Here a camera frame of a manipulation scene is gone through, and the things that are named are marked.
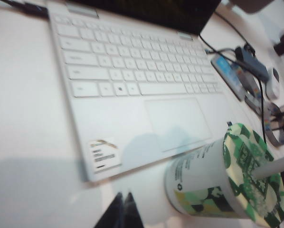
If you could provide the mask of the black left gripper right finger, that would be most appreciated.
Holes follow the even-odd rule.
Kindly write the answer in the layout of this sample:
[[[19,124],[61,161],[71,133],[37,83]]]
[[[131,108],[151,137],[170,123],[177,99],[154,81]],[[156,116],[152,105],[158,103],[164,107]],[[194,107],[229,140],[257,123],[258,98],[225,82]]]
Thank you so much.
[[[144,228],[141,216],[136,206],[136,202],[131,192],[128,193],[124,202],[124,227]]]

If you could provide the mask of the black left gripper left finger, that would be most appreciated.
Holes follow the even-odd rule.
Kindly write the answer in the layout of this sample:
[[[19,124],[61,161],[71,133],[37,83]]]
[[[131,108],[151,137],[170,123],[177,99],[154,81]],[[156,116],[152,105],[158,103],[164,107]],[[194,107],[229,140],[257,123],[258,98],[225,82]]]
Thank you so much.
[[[95,228],[123,228],[123,195],[118,192]]]

